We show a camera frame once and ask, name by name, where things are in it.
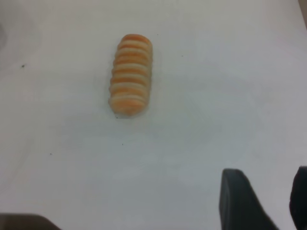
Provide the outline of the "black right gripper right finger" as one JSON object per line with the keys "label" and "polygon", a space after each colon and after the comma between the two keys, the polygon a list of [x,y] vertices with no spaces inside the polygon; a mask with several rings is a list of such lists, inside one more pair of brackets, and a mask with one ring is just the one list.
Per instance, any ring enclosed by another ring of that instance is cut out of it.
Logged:
{"label": "black right gripper right finger", "polygon": [[299,167],[294,180],[289,203],[291,217],[297,230],[307,229],[307,167]]}

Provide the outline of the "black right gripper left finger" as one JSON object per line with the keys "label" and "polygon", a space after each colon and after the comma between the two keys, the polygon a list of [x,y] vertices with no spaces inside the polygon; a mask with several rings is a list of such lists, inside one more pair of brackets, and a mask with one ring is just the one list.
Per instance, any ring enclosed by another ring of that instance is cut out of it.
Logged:
{"label": "black right gripper left finger", "polygon": [[219,213],[223,230],[276,230],[248,178],[238,169],[222,172]]}

